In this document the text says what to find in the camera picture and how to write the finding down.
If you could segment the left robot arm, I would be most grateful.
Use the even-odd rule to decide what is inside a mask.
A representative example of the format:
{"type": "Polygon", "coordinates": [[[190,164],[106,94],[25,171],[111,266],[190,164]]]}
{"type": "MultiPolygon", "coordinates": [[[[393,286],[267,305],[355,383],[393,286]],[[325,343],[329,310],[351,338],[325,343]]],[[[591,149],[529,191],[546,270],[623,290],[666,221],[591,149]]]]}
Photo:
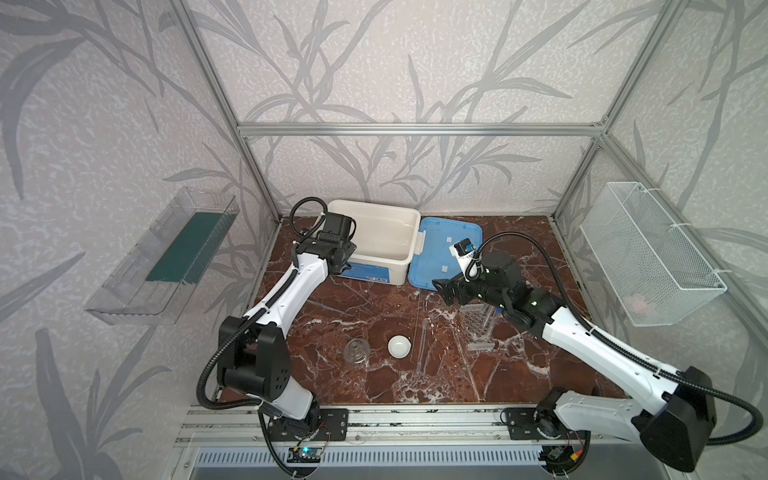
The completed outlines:
{"type": "Polygon", "coordinates": [[[287,271],[266,296],[220,325],[218,348],[198,380],[201,405],[224,410],[260,404],[271,416],[312,421],[314,395],[291,373],[287,337],[316,288],[349,268],[356,229],[349,216],[323,214],[293,244],[287,271]]]}

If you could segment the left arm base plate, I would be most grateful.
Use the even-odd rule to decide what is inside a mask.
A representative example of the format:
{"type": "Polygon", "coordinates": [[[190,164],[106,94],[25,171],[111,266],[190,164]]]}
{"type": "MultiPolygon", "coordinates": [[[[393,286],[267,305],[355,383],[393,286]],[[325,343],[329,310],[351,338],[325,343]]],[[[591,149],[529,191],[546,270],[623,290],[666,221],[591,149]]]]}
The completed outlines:
{"type": "Polygon", "coordinates": [[[267,432],[272,441],[344,441],[349,426],[349,410],[346,408],[311,409],[303,420],[288,417],[270,419],[267,432]]]}

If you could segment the clear plastic test tube rack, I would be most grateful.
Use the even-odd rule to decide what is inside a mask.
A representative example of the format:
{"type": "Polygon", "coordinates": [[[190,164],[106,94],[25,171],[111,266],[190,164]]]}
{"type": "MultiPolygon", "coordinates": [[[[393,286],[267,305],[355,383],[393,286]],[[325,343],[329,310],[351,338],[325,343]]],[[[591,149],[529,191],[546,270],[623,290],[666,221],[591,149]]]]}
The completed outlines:
{"type": "Polygon", "coordinates": [[[470,352],[489,352],[496,347],[492,331],[496,309],[486,304],[469,304],[459,309],[459,320],[467,335],[470,352]]]}

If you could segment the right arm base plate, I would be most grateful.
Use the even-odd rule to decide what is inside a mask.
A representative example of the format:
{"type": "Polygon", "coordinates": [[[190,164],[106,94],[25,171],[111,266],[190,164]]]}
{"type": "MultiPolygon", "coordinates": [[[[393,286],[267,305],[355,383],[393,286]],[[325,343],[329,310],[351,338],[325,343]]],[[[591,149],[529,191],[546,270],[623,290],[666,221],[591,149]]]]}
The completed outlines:
{"type": "Polygon", "coordinates": [[[551,413],[536,407],[510,407],[500,414],[511,440],[567,441],[569,430],[551,413]]]}

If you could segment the white plastic storage bin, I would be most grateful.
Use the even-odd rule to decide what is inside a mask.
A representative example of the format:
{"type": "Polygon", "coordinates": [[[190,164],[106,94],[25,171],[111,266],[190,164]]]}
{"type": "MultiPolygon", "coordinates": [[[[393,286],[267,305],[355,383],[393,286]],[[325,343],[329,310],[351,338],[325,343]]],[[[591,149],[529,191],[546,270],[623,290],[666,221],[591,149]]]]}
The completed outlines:
{"type": "Polygon", "coordinates": [[[392,286],[405,283],[417,244],[421,214],[415,209],[349,200],[333,200],[330,213],[356,222],[357,246],[342,277],[392,286]]]}

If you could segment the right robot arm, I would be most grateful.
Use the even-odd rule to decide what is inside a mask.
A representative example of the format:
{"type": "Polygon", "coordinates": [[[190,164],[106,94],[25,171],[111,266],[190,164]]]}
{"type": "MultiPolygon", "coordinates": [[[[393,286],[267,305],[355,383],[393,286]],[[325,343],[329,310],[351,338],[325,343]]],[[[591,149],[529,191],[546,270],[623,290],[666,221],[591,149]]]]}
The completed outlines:
{"type": "Polygon", "coordinates": [[[555,387],[536,407],[539,433],[557,439],[568,431],[607,434],[643,445],[657,460],[691,472],[716,423],[713,400],[697,389],[663,378],[664,364],[577,316],[566,303],[541,288],[529,286],[520,267],[501,253],[488,264],[478,262],[471,243],[449,248],[460,272],[433,285],[447,304],[474,300],[496,308],[517,328],[579,358],[619,386],[624,399],[584,395],[555,387]]]}

